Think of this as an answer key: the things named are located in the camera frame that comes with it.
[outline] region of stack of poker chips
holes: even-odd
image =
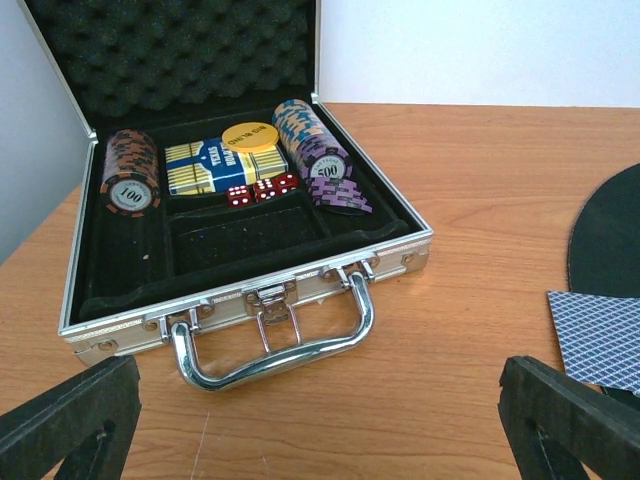
[[[314,205],[338,207],[342,213],[373,211],[358,185],[350,179],[351,157],[309,104],[287,100],[275,109],[272,121]]]
[[[142,217],[160,205],[158,151],[146,133],[120,130],[107,141],[100,197],[113,213]]]

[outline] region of blue patterned card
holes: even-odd
[[[640,298],[548,297],[567,375],[640,396]]]

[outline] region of case handle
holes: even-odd
[[[360,311],[360,323],[351,335],[303,343],[268,353],[267,356],[243,365],[223,377],[211,377],[204,374],[198,365],[198,355],[189,324],[179,321],[171,326],[171,339],[180,373],[187,383],[196,388],[218,391],[282,373],[359,345],[373,327],[375,312],[364,275],[353,272],[348,278]]]

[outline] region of wooden table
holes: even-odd
[[[205,394],[179,377],[170,347],[139,355],[143,411],[124,478],[519,478],[498,379],[511,355],[562,367],[546,291],[567,288],[581,205],[640,159],[640,111],[333,111],[434,227],[429,265],[372,286],[378,320],[361,347],[266,381]],[[84,368],[56,333],[77,202],[0,270],[1,412]],[[352,303],[305,307],[302,322],[331,329]],[[259,338],[254,326],[209,337],[205,363]]]

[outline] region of red dice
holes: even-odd
[[[293,173],[283,173],[278,175],[273,183],[275,183],[278,195],[283,195],[291,190],[295,190],[300,186],[300,181]]]
[[[258,182],[253,185],[253,193],[256,197],[256,202],[264,202],[279,194],[275,184],[269,178],[258,180]]]
[[[251,191],[246,185],[231,187],[227,190],[227,200],[232,208],[244,207],[252,202]]]

